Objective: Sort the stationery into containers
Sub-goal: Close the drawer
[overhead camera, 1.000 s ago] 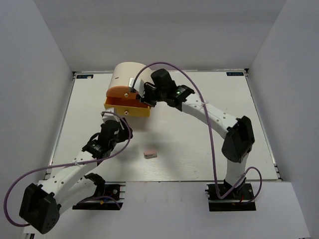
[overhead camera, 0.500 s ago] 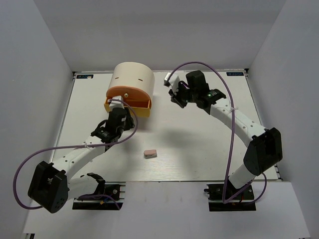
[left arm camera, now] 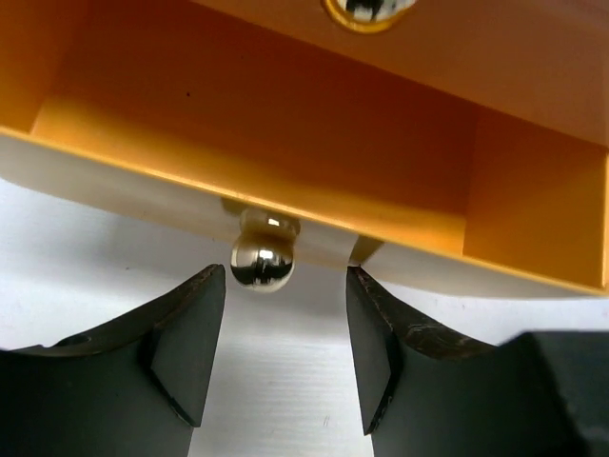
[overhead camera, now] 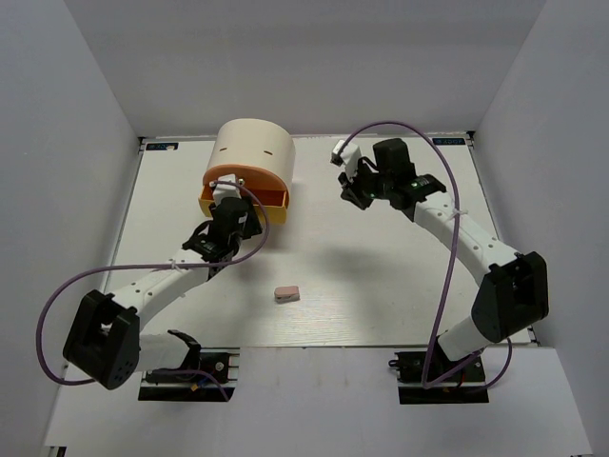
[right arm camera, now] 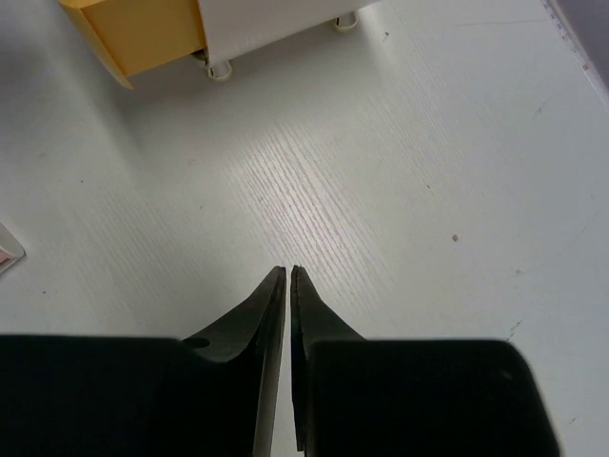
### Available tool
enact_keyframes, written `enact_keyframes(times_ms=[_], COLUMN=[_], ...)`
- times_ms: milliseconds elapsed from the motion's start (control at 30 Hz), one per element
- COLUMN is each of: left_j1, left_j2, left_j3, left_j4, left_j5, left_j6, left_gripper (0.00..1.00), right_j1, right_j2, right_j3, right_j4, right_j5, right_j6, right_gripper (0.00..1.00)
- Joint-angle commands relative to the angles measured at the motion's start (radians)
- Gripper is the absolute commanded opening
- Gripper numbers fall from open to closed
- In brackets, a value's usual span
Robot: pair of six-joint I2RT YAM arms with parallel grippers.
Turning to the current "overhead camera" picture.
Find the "orange top drawer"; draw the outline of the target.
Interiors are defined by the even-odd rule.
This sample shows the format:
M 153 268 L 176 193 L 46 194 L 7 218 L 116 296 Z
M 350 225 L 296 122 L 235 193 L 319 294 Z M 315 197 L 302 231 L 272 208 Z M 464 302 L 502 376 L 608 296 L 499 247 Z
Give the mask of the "orange top drawer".
M 243 178 L 248 189 L 288 191 L 286 182 L 275 173 L 263 168 L 235 164 L 208 169 L 203 176 L 203 185 L 208 186 L 212 181 L 230 174 Z

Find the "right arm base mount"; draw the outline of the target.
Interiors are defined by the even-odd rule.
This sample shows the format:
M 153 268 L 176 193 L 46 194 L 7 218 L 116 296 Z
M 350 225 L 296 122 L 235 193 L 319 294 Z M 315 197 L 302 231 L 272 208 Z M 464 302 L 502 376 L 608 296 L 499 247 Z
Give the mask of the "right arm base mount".
M 397 375 L 399 401 L 401 405 L 475 405 L 487 404 L 486 375 L 482 360 L 477 356 L 467 366 L 454 371 L 459 362 L 449 361 L 440 349 L 431 358 L 427 382 L 451 371 L 433 387 L 422 384 L 425 350 L 395 352 L 388 367 Z

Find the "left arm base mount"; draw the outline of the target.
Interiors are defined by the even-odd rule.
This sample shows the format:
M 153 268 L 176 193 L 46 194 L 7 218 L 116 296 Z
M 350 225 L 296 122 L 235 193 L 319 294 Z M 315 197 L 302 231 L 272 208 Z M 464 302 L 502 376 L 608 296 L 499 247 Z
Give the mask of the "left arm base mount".
M 224 403 L 237 387 L 241 351 L 238 348 L 204 348 L 199 364 L 180 373 L 159 368 L 142 375 L 141 402 Z

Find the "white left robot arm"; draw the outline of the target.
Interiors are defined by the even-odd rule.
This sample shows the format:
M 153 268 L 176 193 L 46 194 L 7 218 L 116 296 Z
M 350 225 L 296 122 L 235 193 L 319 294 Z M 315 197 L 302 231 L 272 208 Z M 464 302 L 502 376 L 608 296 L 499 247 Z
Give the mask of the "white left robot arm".
M 231 265 L 242 242 L 263 231 L 251 198 L 224 198 L 167 263 L 113 292 L 89 292 L 77 309 L 64 357 L 108 390 L 135 372 L 159 371 L 182 380 L 199 376 L 201 346 L 194 338 L 175 329 L 160 334 L 144 329 Z

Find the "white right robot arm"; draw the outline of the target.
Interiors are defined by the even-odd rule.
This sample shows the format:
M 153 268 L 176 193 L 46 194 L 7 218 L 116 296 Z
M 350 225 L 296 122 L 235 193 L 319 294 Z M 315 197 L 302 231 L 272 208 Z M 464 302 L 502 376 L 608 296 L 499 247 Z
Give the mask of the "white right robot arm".
M 549 313 L 547 266 L 535 251 L 518 252 L 458 209 L 444 184 L 419 174 L 407 144 L 393 138 L 373 147 L 373 158 L 339 141 L 331 161 L 342 168 L 341 197 L 359 209 L 384 200 L 427 230 L 467 269 L 479 290 L 469 315 L 435 342 L 431 371 L 454 378 L 464 358 L 544 319 Z

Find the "pink correction tape dispenser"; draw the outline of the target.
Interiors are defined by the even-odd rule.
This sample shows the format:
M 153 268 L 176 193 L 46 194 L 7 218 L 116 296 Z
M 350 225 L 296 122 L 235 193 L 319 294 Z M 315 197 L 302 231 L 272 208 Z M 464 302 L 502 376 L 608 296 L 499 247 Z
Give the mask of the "pink correction tape dispenser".
M 274 289 L 274 300 L 277 303 L 289 303 L 300 300 L 298 286 L 282 286 Z

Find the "yellow drawer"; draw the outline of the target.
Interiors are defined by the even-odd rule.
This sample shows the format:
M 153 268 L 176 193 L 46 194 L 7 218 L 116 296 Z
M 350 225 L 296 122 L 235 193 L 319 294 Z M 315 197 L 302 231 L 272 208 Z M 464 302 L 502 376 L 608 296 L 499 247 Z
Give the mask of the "yellow drawer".
M 287 219 L 289 192 L 287 190 L 251 189 L 264 205 L 272 225 L 284 225 Z M 210 205 L 214 203 L 210 187 L 203 187 L 198 198 L 199 207 L 205 216 L 210 215 Z

